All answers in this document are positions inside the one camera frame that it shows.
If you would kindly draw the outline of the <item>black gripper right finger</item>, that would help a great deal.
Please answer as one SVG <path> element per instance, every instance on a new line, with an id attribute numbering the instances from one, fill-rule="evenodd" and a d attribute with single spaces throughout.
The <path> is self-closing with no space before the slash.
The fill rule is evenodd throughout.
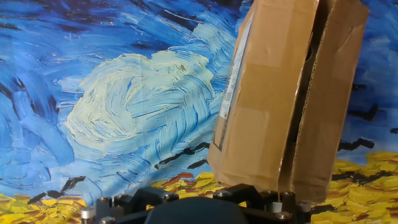
<path id="1" fill-rule="evenodd" d="M 238 211 L 233 215 L 243 217 L 244 223 L 311 223 L 310 203 L 296 200 L 293 192 L 258 192 L 252 185 L 238 184 L 215 192 L 213 198 L 234 205 Z"/>

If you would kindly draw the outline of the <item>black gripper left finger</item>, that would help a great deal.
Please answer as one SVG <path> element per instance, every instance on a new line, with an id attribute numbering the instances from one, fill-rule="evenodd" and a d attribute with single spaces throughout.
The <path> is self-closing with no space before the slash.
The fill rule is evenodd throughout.
<path id="1" fill-rule="evenodd" d="M 80 211 L 81 224 L 144 224 L 153 207 L 179 199 L 175 192 L 154 187 L 138 189 L 134 195 L 121 194 L 114 197 L 100 197 L 94 206 Z"/>

